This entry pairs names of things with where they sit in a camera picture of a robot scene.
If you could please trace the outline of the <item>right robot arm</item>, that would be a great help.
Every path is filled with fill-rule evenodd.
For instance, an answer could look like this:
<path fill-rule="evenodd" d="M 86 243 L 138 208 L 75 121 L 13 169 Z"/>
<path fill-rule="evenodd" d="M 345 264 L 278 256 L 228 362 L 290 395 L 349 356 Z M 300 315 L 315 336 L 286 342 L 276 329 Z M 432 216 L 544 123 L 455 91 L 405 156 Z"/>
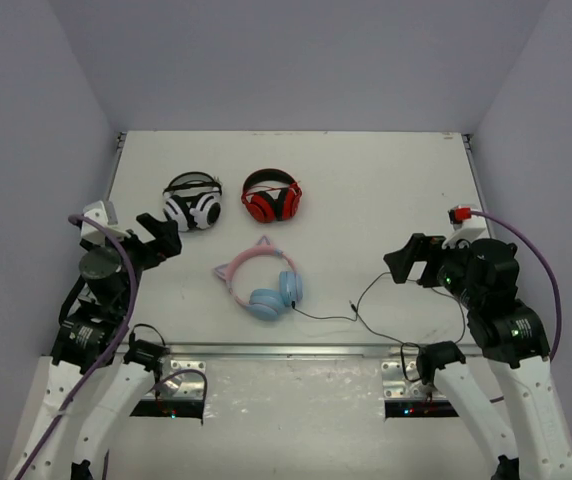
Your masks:
<path fill-rule="evenodd" d="M 383 260 L 393 281 L 415 263 L 421 286 L 445 288 L 467 311 L 468 329 L 500 387 L 502 419 L 452 341 L 423 346 L 420 381 L 444 395 L 478 445 L 493 479 L 572 479 L 572 441 L 552 378 L 552 351 L 537 313 L 517 297 L 517 248 L 478 239 L 447 248 L 444 238 L 414 234 Z"/>

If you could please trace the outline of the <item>pink blue cat-ear headphones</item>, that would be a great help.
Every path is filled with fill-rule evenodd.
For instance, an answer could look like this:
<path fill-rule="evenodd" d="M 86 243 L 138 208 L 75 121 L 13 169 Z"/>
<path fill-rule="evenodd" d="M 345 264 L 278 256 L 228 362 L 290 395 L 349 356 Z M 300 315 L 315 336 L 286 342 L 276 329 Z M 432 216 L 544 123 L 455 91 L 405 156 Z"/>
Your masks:
<path fill-rule="evenodd" d="M 233 280 L 244 263 L 257 257 L 275 257 L 283 261 L 288 268 L 279 273 L 277 289 L 255 289 L 245 300 L 235 292 Z M 261 236 L 252 247 L 237 254 L 230 262 L 216 266 L 213 273 L 226 285 L 229 295 L 240 307 L 262 321 L 277 320 L 288 309 L 294 309 L 303 299 L 303 280 L 294 261 L 266 235 Z"/>

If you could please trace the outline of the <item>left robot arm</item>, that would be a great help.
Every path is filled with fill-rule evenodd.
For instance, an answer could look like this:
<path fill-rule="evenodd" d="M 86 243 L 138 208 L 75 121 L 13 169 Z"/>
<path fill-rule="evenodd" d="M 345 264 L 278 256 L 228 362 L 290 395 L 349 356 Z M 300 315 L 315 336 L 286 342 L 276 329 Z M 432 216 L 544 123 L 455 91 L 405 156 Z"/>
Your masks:
<path fill-rule="evenodd" d="M 180 254 L 173 220 L 137 222 L 152 238 L 119 228 L 102 204 L 69 222 L 84 249 L 60 309 L 41 405 L 11 479 L 100 479 L 121 424 L 161 375 L 166 350 L 134 341 L 121 359 L 142 274 Z"/>

